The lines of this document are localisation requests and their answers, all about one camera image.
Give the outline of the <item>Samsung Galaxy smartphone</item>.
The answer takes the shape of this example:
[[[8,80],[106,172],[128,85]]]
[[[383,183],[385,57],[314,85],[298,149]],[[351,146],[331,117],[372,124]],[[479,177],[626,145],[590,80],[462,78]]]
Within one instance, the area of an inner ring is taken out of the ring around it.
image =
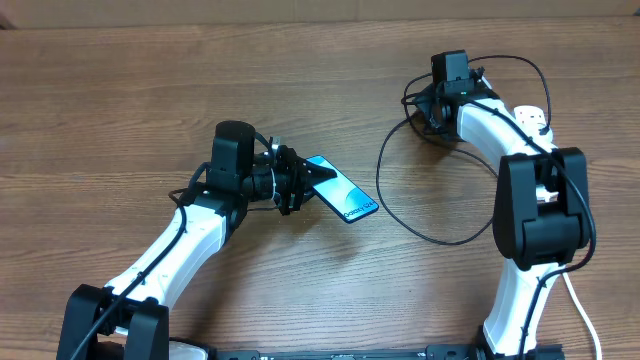
[[[314,193],[344,222],[354,223],[379,209],[379,205],[321,155],[308,161],[336,172],[336,177],[313,186]]]

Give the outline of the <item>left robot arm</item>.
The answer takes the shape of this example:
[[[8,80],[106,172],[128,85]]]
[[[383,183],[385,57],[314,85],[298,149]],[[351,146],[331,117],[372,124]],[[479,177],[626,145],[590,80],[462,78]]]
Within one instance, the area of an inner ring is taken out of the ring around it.
[[[170,312],[204,263],[244,220],[252,202],[271,200],[282,215],[300,209],[331,169],[266,140],[242,121],[217,124],[209,161],[170,192],[175,214],[126,271],[103,287],[70,296],[60,359],[213,359],[214,349],[169,334]]]

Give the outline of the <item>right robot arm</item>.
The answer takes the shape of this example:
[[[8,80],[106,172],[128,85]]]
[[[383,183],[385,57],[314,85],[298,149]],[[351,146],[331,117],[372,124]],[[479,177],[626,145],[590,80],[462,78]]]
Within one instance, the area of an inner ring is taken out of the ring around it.
[[[537,327],[556,279],[585,266],[595,250],[587,162],[553,143],[549,122],[508,109],[463,50],[431,58],[432,83],[408,98],[426,126],[475,146],[497,168],[493,237],[504,258],[494,304],[471,345],[430,345],[435,359],[561,359],[540,346]]]

